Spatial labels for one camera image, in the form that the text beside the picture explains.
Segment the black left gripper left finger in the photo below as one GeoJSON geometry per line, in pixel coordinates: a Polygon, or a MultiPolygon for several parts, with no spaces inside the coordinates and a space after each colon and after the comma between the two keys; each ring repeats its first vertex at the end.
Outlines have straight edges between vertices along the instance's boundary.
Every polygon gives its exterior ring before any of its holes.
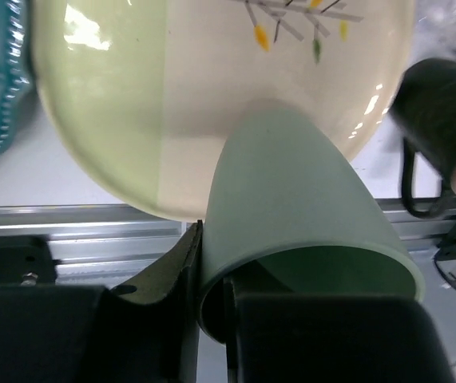
{"type": "Polygon", "coordinates": [[[202,234],[112,289],[0,284],[0,382],[195,381],[202,234]]]}

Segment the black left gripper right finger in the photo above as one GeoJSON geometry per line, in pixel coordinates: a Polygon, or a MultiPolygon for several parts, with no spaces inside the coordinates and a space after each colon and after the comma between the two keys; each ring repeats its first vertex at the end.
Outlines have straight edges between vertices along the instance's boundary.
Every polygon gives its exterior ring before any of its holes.
{"type": "Polygon", "coordinates": [[[224,280],[230,382],[454,382],[415,300],[256,290],[224,280]]]}

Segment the light green plastic cup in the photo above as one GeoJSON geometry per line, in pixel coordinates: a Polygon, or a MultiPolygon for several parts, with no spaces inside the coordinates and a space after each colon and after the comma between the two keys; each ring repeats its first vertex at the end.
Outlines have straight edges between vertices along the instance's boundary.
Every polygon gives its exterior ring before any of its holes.
{"type": "Polygon", "coordinates": [[[218,160],[204,221],[198,321],[225,342],[221,282],[244,271],[294,293],[422,301],[421,271],[333,143],[301,112],[242,116],[218,160]]]}

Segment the black mug brown inside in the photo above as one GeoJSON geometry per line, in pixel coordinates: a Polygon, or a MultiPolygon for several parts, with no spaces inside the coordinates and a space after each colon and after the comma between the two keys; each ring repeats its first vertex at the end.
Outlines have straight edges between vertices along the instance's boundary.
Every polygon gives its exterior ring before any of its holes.
{"type": "Polygon", "coordinates": [[[414,217],[441,215],[456,195],[456,61],[427,58],[405,73],[390,109],[402,141],[402,205],[414,217]],[[441,177],[439,196],[426,210],[412,196],[414,160],[421,154],[441,177]]]}

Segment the green cream round plate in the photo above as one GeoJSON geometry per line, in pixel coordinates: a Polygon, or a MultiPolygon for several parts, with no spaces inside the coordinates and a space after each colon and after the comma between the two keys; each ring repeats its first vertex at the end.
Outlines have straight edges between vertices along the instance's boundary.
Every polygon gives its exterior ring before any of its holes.
{"type": "Polygon", "coordinates": [[[83,171],[123,202],[203,219],[239,118],[308,115],[349,160],[406,68],[412,1],[33,1],[38,95],[83,171]]]}

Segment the clear drinking glass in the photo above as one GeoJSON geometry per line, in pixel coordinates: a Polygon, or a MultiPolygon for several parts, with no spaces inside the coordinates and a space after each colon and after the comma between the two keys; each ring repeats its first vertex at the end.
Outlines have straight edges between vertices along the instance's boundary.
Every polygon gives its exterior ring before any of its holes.
{"type": "Polygon", "coordinates": [[[426,59],[456,62],[456,0],[420,0],[416,2],[410,62],[426,59]]]}

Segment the aluminium table edge rail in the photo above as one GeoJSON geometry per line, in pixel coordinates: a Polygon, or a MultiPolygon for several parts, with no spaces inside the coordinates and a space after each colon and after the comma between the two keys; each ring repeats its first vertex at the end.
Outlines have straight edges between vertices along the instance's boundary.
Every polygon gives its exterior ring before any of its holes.
{"type": "Polygon", "coordinates": [[[0,207],[0,237],[46,241],[63,283],[113,286],[167,252],[187,228],[120,204],[0,207]]]}

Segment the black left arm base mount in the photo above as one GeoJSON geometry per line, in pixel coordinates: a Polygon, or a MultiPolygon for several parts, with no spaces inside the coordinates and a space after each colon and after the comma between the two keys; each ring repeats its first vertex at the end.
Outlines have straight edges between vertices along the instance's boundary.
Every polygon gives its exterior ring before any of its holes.
{"type": "Polygon", "coordinates": [[[0,237],[0,284],[54,284],[56,263],[50,247],[37,236],[0,237]]]}

